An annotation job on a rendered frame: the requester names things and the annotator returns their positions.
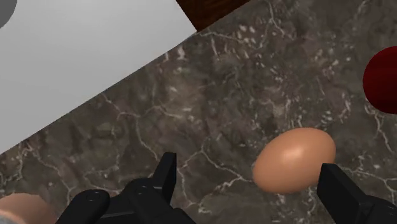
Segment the brown egg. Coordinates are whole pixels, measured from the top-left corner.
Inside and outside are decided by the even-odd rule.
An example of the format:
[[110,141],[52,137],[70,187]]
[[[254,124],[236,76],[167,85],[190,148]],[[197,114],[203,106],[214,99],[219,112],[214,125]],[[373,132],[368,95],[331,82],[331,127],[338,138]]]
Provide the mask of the brown egg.
[[13,193],[0,199],[0,224],[55,224],[54,209],[39,195]]
[[335,161],[332,137],[315,128],[296,128],[271,140],[258,155],[253,180],[264,192],[295,193],[318,182],[323,163]]

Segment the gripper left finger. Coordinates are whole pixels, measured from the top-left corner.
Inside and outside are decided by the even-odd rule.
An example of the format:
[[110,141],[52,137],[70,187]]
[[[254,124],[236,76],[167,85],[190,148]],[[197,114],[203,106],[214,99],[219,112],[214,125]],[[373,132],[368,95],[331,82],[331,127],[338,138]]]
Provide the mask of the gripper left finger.
[[114,197],[105,190],[82,191],[55,224],[196,224],[171,206],[176,168],[177,155],[166,152],[152,177],[133,179]]

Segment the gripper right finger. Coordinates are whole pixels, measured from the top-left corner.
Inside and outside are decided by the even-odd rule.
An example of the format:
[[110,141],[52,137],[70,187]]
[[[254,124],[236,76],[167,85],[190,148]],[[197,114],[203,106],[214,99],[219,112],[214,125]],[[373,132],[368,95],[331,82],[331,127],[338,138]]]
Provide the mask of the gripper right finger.
[[322,164],[316,193],[335,224],[397,224],[396,205],[365,194],[336,164]]

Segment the dark red round fruit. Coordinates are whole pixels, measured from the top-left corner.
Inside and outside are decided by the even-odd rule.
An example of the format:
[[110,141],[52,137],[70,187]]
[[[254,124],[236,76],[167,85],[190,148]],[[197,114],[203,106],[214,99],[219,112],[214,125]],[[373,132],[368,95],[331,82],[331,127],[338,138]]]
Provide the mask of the dark red round fruit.
[[363,75],[363,90],[374,108],[397,115],[397,46],[387,47],[370,59]]

